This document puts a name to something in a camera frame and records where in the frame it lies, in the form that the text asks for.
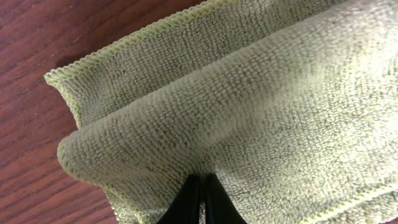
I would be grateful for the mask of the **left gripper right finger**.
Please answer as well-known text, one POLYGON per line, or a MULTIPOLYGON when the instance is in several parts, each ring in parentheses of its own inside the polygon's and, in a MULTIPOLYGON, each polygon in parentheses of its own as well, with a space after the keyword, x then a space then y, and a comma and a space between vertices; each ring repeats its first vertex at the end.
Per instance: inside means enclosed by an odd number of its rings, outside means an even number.
POLYGON ((215 174, 205 180, 206 224, 247 224, 215 174))

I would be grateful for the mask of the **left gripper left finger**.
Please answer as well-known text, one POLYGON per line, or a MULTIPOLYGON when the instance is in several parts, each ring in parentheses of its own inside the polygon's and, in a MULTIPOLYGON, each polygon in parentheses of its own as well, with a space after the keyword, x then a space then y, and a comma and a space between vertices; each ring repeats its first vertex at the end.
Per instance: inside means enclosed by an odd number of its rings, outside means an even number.
POLYGON ((201 179, 189 175, 157 224, 199 224, 201 179))

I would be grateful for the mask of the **green microfiber cloth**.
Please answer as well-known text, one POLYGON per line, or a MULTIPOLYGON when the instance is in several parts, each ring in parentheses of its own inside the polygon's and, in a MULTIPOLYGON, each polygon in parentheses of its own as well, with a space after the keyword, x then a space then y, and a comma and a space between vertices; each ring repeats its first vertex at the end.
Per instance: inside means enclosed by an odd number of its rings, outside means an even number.
POLYGON ((248 223, 397 217, 397 2, 206 1, 48 72, 58 145, 119 223, 155 223, 190 174, 248 223))

